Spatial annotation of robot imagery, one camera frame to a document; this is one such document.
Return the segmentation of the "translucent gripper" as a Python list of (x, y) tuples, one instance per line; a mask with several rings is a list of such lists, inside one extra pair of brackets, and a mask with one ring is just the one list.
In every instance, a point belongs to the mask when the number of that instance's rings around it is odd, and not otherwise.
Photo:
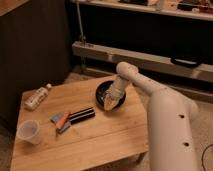
[(120, 98), (119, 94), (108, 91), (104, 97), (104, 109), (106, 111), (112, 110), (119, 103)]

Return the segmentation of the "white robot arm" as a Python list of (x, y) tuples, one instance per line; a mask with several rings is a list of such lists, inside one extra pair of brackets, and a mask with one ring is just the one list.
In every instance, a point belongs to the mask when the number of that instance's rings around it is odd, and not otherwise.
[(149, 96), (147, 108), (150, 171), (199, 171), (190, 120), (198, 114), (194, 100), (139, 73), (136, 66), (119, 62), (117, 77), (104, 97), (112, 110), (129, 83)]

